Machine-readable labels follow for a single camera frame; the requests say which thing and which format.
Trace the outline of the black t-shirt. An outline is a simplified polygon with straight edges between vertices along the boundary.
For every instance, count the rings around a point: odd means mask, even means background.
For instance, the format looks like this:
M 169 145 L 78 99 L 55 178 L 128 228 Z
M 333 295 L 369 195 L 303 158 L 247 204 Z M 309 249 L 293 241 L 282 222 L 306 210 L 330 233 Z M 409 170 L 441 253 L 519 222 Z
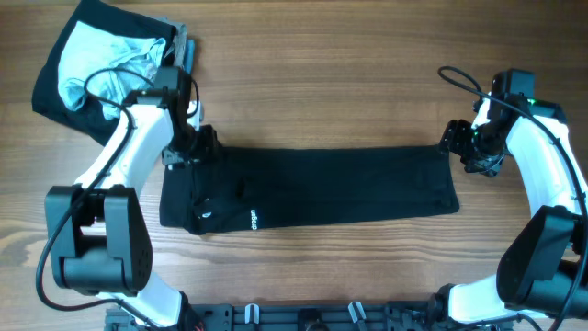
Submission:
M 166 169 L 160 224 L 191 234 L 386 221 L 458 211 L 433 145 L 366 149 L 224 147 Z

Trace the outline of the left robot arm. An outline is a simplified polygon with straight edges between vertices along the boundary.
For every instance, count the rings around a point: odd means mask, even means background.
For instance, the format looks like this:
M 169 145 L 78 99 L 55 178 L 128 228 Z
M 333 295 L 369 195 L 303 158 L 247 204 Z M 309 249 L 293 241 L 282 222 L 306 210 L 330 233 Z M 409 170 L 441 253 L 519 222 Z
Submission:
M 146 330 L 202 330 L 187 296 L 153 267 L 139 195 L 154 163 L 192 166 L 219 149 L 216 132 L 198 124 L 194 78 L 161 67 L 147 87 L 118 103 L 119 124 L 100 156 L 71 186 L 45 198 L 48 240 L 36 269 L 40 301 L 62 312 L 116 304 Z

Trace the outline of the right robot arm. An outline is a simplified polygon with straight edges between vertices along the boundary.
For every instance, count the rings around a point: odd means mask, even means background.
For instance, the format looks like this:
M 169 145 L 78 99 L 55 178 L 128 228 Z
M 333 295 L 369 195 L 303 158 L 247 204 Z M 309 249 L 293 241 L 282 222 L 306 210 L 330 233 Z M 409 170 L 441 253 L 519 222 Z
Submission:
M 474 121 L 452 120 L 438 145 L 459 156 L 468 173 L 496 176 L 506 156 L 516 161 L 531 219 L 500 260 L 495 275 L 451 287 L 447 318 L 463 328 L 512 320 L 587 317 L 587 183 L 569 142 L 560 105 L 535 97 L 533 73 L 509 69 L 478 96 Z

